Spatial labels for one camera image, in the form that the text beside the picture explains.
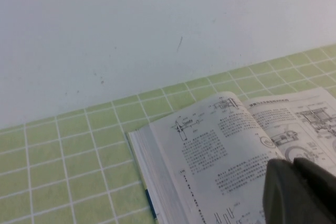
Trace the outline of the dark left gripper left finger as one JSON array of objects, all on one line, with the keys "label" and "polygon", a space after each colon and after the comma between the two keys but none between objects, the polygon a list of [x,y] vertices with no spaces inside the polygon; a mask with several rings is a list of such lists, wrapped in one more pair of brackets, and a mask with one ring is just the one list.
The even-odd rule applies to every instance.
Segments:
[{"label": "dark left gripper left finger", "polygon": [[299,208],[307,198],[293,162],[268,161],[262,198],[266,223],[304,223]]}]

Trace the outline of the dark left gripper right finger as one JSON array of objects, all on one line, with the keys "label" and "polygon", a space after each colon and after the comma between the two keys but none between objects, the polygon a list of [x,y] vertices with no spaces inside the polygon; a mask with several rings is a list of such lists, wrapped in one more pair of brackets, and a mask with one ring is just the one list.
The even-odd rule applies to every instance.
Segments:
[{"label": "dark left gripper right finger", "polygon": [[299,208],[304,223],[335,223],[335,176],[306,158],[295,158],[293,165],[308,196]]}]

